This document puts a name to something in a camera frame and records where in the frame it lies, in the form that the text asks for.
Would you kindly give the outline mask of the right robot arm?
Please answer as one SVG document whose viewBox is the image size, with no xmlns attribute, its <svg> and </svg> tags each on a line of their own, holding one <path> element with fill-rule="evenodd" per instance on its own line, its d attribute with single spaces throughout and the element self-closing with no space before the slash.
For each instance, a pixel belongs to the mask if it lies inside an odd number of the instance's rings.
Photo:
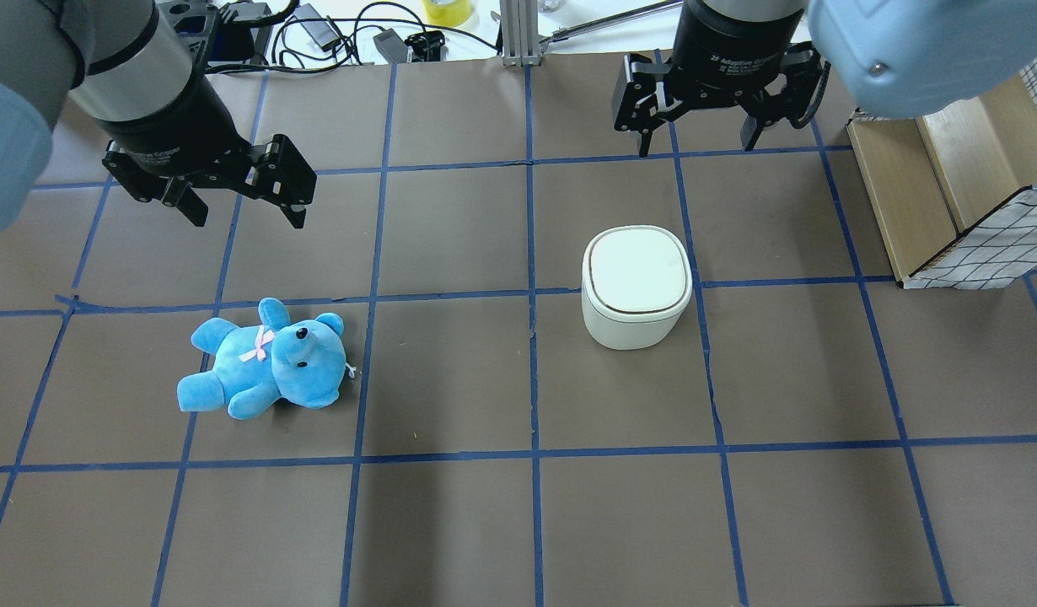
<svg viewBox="0 0 1037 607">
<path fill-rule="evenodd" d="M 626 54 L 618 132 L 649 154 L 658 127 L 737 106 L 739 143 L 809 125 L 830 73 L 886 119 L 935 114 L 1015 76 L 1037 57 L 1037 1 L 685 1 L 670 57 Z"/>
</svg>

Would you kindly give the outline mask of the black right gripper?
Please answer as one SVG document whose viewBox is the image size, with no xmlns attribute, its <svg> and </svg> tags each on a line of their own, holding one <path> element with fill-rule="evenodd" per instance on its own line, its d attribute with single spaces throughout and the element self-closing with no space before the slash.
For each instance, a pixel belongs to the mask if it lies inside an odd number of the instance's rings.
<svg viewBox="0 0 1037 607">
<path fill-rule="evenodd" d="M 739 107 L 747 119 L 739 140 L 746 153 L 781 120 L 805 128 L 825 96 L 830 62 L 813 42 L 788 46 L 802 18 L 800 1 L 685 1 L 669 64 L 623 54 L 612 93 L 612 128 L 629 134 L 638 157 L 646 158 L 654 132 L 669 122 L 672 96 L 726 107 L 742 94 Z M 760 89 L 778 73 L 784 77 L 780 92 Z"/>
</svg>

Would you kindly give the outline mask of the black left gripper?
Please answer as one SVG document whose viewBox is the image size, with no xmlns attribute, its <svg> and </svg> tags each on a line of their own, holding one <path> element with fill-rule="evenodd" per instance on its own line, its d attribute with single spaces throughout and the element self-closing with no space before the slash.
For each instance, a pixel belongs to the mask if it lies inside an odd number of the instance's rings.
<svg viewBox="0 0 1037 607">
<path fill-rule="evenodd" d="M 191 74 L 156 114 L 99 126 L 110 135 L 102 165 L 138 202 L 175 208 L 202 228 L 209 206 L 192 186 L 242 183 L 250 173 L 244 196 L 278 208 L 295 229 L 305 227 L 317 174 L 287 135 L 251 147 L 203 74 Z"/>
</svg>

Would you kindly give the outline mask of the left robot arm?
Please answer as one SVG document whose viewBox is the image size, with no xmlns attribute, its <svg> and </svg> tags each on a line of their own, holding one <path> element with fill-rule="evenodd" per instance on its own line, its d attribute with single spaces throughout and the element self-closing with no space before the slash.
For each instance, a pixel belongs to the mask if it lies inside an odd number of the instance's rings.
<svg viewBox="0 0 1037 607">
<path fill-rule="evenodd" d="M 291 1 L 0 1 L 0 232 L 47 169 L 71 100 L 109 136 L 107 172 L 140 202 L 172 206 L 197 227 L 200 189 L 278 206 L 300 229 L 317 174 L 286 135 L 241 136 L 211 74 L 264 68 L 263 35 Z"/>
</svg>

